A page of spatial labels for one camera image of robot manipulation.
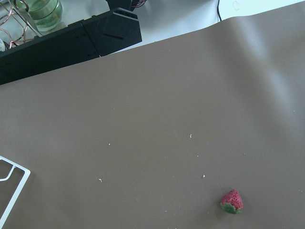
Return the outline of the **white cup rack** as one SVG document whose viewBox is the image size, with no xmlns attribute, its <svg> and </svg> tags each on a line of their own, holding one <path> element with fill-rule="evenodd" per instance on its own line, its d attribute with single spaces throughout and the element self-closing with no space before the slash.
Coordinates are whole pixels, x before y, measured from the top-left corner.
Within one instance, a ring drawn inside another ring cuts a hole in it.
<svg viewBox="0 0 305 229">
<path fill-rule="evenodd" d="M 29 169 L 0 157 L 0 228 L 3 228 L 30 174 Z"/>
</svg>

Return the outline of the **red strawberry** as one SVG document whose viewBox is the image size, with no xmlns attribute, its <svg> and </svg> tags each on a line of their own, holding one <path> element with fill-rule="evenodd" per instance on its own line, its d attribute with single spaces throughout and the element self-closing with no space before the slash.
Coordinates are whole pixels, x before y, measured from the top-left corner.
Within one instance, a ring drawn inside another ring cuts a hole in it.
<svg viewBox="0 0 305 229">
<path fill-rule="evenodd" d="M 240 214 L 243 206 L 243 200 L 236 189 L 232 189 L 222 197 L 221 208 L 229 214 Z"/>
</svg>

